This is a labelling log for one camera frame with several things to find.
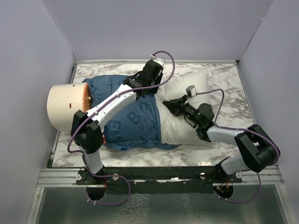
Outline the white pillow with red logo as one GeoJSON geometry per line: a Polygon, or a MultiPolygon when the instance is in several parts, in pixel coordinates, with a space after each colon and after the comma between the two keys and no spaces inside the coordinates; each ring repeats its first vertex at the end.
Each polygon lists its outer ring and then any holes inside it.
{"type": "Polygon", "coordinates": [[[186,88],[193,85],[197,92],[209,90],[208,73],[205,71],[173,76],[166,84],[159,87],[155,95],[160,116],[161,142],[167,145],[197,145],[207,146],[208,143],[200,140],[194,125],[184,115],[175,117],[163,101],[178,99],[186,94],[186,88]]]}

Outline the blue lettered pillowcase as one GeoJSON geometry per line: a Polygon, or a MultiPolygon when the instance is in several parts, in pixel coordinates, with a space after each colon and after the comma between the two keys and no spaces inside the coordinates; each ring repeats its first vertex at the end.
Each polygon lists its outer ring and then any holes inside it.
{"type": "MultiPolygon", "coordinates": [[[[114,93],[123,83],[126,75],[102,75],[86,78],[95,107],[114,93]]],[[[105,125],[105,146],[116,151],[126,151],[137,147],[171,150],[179,145],[161,142],[161,121],[154,94],[141,97],[117,113],[105,125]]]]}

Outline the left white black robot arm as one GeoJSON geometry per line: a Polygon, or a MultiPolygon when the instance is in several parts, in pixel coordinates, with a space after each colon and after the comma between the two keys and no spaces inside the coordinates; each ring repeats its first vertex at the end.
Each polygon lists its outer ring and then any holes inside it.
{"type": "Polygon", "coordinates": [[[105,125],[123,108],[158,90],[163,76],[164,60],[151,59],[140,72],[125,78],[119,88],[102,103],[83,112],[75,112],[71,126],[71,141],[82,149],[84,164],[88,167],[87,179],[98,184],[103,180],[104,165],[100,147],[104,143],[105,125]]]}

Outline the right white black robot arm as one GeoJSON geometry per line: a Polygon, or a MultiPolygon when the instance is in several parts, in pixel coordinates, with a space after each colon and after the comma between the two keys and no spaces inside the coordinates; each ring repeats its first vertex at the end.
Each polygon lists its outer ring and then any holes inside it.
{"type": "Polygon", "coordinates": [[[232,174],[242,171],[259,173],[279,160],[279,149],[259,125],[253,124],[248,128],[218,126],[213,122],[214,113],[210,104],[202,103],[195,108],[187,99],[184,95],[179,99],[164,101],[163,105],[174,116],[184,116],[193,122],[201,140],[230,144],[239,149],[239,156],[228,157],[215,165],[214,176],[217,181],[226,182],[232,174]]]}

